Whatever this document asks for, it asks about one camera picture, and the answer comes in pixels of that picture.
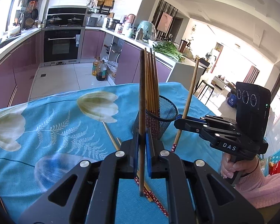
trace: mesh pen holder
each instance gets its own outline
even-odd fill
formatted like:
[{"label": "mesh pen holder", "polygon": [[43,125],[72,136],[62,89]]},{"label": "mesh pen holder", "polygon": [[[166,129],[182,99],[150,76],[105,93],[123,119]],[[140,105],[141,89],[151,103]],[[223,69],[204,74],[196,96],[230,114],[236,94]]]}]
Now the mesh pen holder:
[{"label": "mesh pen holder", "polygon": [[[160,117],[154,115],[146,109],[145,123],[150,128],[153,138],[160,140],[170,123],[175,120],[178,115],[176,106],[167,98],[159,96],[160,101]],[[132,133],[139,128],[139,112],[132,127]]]}]

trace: pink sleeve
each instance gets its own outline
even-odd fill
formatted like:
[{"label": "pink sleeve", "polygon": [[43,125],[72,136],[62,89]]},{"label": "pink sleeve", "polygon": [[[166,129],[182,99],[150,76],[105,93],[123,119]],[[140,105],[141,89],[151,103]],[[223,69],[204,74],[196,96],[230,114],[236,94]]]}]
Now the pink sleeve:
[{"label": "pink sleeve", "polygon": [[240,178],[235,189],[255,208],[280,203],[280,173],[264,176],[258,165],[254,172]]}]

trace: metal bolt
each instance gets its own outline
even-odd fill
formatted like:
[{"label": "metal bolt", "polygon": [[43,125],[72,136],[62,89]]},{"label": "metal bolt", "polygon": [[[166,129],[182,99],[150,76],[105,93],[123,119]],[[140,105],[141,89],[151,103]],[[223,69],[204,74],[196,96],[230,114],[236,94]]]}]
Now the metal bolt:
[{"label": "metal bolt", "polygon": [[80,167],[88,167],[89,166],[89,161],[84,160],[82,162],[80,162]]},{"label": "metal bolt", "polygon": [[196,166],[203,167],[204,165],[205,165],[205,162],[203,160],[197,160],[196,161]]},{"label": "metal bolt", "polygon": [[115,153],[115,156],[117,156],[117,157],[122,157],[122,156],[124,156],[125,155],[125,152],[124,151],[117,151],[116,153]]},{"label": "metal bolt", "polygon": [[167,150],[162,150],[162,151],[160,152],[160,155],[161,155],[161,156],[168,156],[168,155],[169,155],[169,151],[167,151]]}]

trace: blue tablecloth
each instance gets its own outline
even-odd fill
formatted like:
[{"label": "blue tablecloth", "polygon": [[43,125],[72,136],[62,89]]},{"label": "blue tablecloth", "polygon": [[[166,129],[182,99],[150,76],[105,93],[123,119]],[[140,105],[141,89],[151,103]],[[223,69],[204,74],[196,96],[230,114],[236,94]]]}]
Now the blue tablecloth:
[{"label": "blue tablecloth", "polygon": [[[181,84],[160,84],[159,90],[183,112],[188,91]],[[12,219],[17,222],[81,159],[99,161],[115,151],[102,120],[108,122],[114,137],[131,139],[138,98],[139,85],[125,84],[53,95],[0,110],[0,196]],[[206,114],[213,115],[193,96],[188,115]],[[176,132],[171,123],[161,139],[166,149],[171,149]],[[182,133],[176,153],[188,161],[203,159],[215,170],[222,155],[189,132]],[[167,208],[165,180],[146,181]],[[157,205],[139,197],[138,191],[134,180],[120,180],[116,223],[166,223]]]}]

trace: stool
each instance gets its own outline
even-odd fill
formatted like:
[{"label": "stool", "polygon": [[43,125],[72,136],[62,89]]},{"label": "stool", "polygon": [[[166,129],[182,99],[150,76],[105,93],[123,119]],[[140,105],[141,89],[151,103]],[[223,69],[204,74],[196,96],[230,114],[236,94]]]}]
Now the stool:
[{"label": "stool", "polygon": [[209,84],[207,83],[207,81],[205,81],[205,80],[202,80],[202,81],[201,81],[201,83],[199,84],[198,88],[200,87],[200,85],[201,85],[202,83],[204,83],[205,86],[204,86],[204,88],[202,89],[201,93],[199,94],[199,96],[198,96],[197,98],[199,99],[200,95],[203,93],[204,89],[207,87],[207,89],[206,89],[205,92],[203,93],[201,99],[202,99],[203,96],[205,95],[206,91],[207,91],[209,88],[211,88],[211,89],[212,89],[212,92],[211,92],[210,96],[208,97],[208,100],[209,100],[209,99],[211,98],[211,95],[213,94],[213,91],[214,91],[215,88],[214,88],[212,85],[209,85]]}]

